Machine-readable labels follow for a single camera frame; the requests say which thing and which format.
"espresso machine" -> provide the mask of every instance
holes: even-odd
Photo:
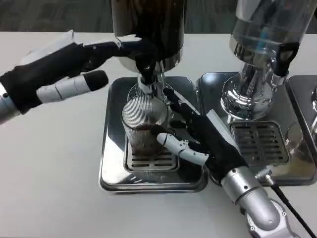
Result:
[[[136,77],[108,93],[100,185],[111,193],[193,192],[209,178],[245,215],[253,237],[297,238],[280,201],[312,230],[278,185],[315,182],[317,77],[287,78],[317,0],[239,0],[230,48],[240,72],[196,86],[165,77],[180,63],[185,0],[112,0],[115,39],[78,44],[73,32],[0,76],[0,123],[108,83],[110,57]]]
[[[152,193],[200,191],[207,185],[204,166],[166,149],[148,157],[131,149],[121,122],[124,105],[141,94],[164,101],[164,88],[175,90],[203,115],[214,110],[253,174],[269,168],[280,185],[313,183],[316,99],[310,95],[315,77],[287,75],[316,5],[312,0],[238,1],[229,46],[245,65],[240,72],[206,73],[193,85],[185,77],[164,76],[181,63],[186,2],[113,0],[115,35],[150,39],[159,54],[155,62],[147,56],[120,58],[124,67],[138,74],[115,80],[109,89],[101,186],[111,193]],[[177,117],[169,116],[170,121]],[[259,180],[267,185],[264,178]]]
[[[206,168],[181,160],[166,149],[155,156],[138,156],[132,152],[121,122],[128,100],[146,94],[165,101],[163,88],[173,88],[183,100],[199,107],[195,85],[189,79],[164,76],[181,61],[185,0],[113,0],[111,3],[115,35],[134,34],[150,39],[159,53],[155,62],[147,60],[148,56],[120,58],[124,67],[136,72],[136,77],[119,78],[109,89],[100,184],[112,193],[202,190],[208,182]],[[169,120],[176,118],[177,115],[169,112]]]

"gray carpet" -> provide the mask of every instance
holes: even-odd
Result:
[[[236,0],[187,0],[185,32],[230,33],[235,6]],[[111,0],[0,0],[0,31],[70,29],[112,32]],[[317,33],[315,18],[308,32]]]

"robotic hand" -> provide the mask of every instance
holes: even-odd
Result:
[[[298,237],[288,225],[284,208],[268,198],[266,191],[249,171],[234,139],[214,111],[200,115],[183,102],[172,89],[164,89],[170,108],[182,115],[185,122],[171,126],[185,128],[198,141],[182,140],[160,126],[152,129],[159,143],[180,158],[206,166],[214,180],[223,187],[234,204],[247,217],[253,237]]]
[[[103,88],[108,84],[106,73],[90,71],[112,56],[138,58],[143,64],[151,64],[148,61],[156,61],[157,49],[135,35],[77,44],[73,31],[69,31],[53,44],[29,53],[13,70],[0,76],[0,124],[42,103]]]

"table surface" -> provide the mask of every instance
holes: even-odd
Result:
[[[60,33],[0,32],[0,71]],[[79,33],[79,42],[110,33]],[[205,72],[237,71],[229,34],[185,35],[184,57],[166,75],[196,81]],[[317,35],[304,37],[290,74],[317,74]],[[134,76],[117,59],[102,66],[113,82]],[[110,195],[98,184],[108,87],[42,105],[0,126],[0,237],[250,237],[245,218],[212,182],[199,193]],[[284,187],[317,233],[317,184]],[[277,199],[269,190],[270,196]],[[290,215],[293,231],[308,234]]]

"drip tray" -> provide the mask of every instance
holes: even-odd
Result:
[[[301,113],[296,110],[299,106],[311,105],[310,96],[316,85],[316,77],[311,83],[303,83],[305,77],[299,76],[293,89],[300,92],[298,105],[292,100],[289,81],[273,92],[273,105],[261,121],[235,120],[222,109],[220,99],[224,83],[235,76],[237,72],[206,73],[197,80],[198,100],[200,111],[206,115],[214,109],[222,121],[230,127],[237,140],[238,146],[249,163],[251,171],[256,174],[265,166],[271,165],[273,178],[283,186],[311,184],[315,181],[316,164],[313,155],[316,148],[309,133],[303,133],[306,122]]]
[[[289,160],[282,132],[272,121],[232,122],[231,132],[250,166],[281,165]]]
[[[198,108],[196,89],[184,77],[166,77],[166,83]],[[108,192],[167,193],[195,192],[208,182],[206,168],[179,160],[162,151],[155,157],[133,155],[120,120],[123,106],[137,78],[119,78],[109,88],[100,185]]]
[[[125,167],[130,172],[174,172],[178,169],[178,157],[165,148],[154,156],[140,156],[132,152],[127,140]]]

